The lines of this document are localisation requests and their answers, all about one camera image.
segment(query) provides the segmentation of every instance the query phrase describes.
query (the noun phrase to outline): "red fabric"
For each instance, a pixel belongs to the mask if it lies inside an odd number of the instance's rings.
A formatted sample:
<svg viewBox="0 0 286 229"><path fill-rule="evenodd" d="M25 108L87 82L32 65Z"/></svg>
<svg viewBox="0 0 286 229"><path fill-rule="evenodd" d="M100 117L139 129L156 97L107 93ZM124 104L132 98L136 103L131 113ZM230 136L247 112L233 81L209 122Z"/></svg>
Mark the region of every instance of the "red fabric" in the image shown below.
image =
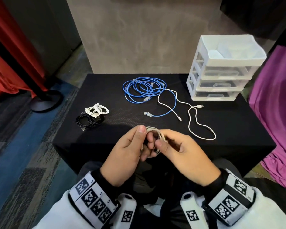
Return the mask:
<svg viewBox="0 0 286 229"><path fill-rule="evenodd" d="M44 91L45 69L33 45L0 0L0 41ZM0 57L0 93L17 93L19 89L30 90L11 67Z"/></svg>

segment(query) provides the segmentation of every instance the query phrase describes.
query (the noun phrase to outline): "purple fabric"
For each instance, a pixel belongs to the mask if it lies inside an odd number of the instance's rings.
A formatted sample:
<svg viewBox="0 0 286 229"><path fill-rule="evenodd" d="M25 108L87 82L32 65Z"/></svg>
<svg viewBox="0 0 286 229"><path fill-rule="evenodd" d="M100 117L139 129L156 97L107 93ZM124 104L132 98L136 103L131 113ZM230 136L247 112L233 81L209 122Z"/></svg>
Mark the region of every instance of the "purple fabric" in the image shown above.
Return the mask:
<svg viewBox="0 0 286 229"><path fill-rule="evenodd" d="M255 81L249 104L277 145L261 164L286 187L286 47L275 48Z"/></svg>

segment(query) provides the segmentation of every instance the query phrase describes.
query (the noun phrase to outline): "black cable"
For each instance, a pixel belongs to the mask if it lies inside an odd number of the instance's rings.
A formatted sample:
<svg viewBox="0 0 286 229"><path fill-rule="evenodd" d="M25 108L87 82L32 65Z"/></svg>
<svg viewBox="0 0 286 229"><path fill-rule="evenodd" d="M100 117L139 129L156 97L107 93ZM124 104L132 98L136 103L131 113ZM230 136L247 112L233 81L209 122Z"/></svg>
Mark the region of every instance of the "black cable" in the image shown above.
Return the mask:
<svg viewBox="0 0 286 229"><path fill-rule="evenodd" d="M84 118L86 118L87 121L88 121L88 124L86 124L86 125L84 125L82 123L82 120ZM82 114L82 115L76 117L76 121L75 122L81 128L90 128L92 126L101 124L103 121L104 121L104 116L103 115L100 115L100 116L94 118L94 117L92 117L92 116L90 116L88 114Z"/></svg>

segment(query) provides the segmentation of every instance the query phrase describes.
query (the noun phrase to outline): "black table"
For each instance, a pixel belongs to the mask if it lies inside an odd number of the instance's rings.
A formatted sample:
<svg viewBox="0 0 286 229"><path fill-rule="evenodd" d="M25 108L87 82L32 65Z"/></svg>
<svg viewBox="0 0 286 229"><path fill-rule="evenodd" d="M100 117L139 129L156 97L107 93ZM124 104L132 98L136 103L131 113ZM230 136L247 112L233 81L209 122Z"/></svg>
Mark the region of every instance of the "black table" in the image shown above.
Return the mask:
<svg viewBox="0 0 286 229"><path fill-rule="evenodd" d="M204 108L198 109L198 122L210 126L217 138L212 141L202 140L188 131L189 107L185 104L177 103L175 108L182 122L172 112L163 117L145 116L145 111L161 115L168 109L158 104L156 97L144 104L132 104L125 99L122 84L141 76L164 80L167 88L177 91L180 101L192 105L203 104ZM169 128L192 136L211 160L226 158L244 176L275 148L274 141L240 94L235 101L194 102L187 89L187 76L188 74L89 74L53 140L55 149L78 173L84 163L91 159L105 161L118 139L130 128L142 124L159 129ZM173 107L175 100L171 92L164 91L160 101ZM84 108L96 103L107 107L109 114L105 115L102 125L82 131L75 119L84 112ZM209 130L196 124L195 110L191 113L191 130L201 137L213 138ZM162 159L166 158L160 154L153 158L153 162L159 161L161 165Z"/></svg>

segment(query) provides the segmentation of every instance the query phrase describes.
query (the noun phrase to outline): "wristband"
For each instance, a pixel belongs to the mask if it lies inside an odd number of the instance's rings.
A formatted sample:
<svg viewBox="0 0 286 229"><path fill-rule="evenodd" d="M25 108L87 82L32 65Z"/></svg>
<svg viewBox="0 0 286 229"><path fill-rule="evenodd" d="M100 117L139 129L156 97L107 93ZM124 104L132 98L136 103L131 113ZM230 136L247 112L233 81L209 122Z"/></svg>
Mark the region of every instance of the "wristband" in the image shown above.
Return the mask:
<svg viewBox="0 0 286 229"><path fill-rule="evenodd" d="M101 229L119 204L113 202L99 184L87 173L69 192L77 209L96 229Z"/></svg>
<svg viewBox="0 0 286 229"><path fill-rule="evenodd" d="M255 192L251 186L240 180L228 169L224 187L203 208L227 226L235 224L252 206Z"/></svg>

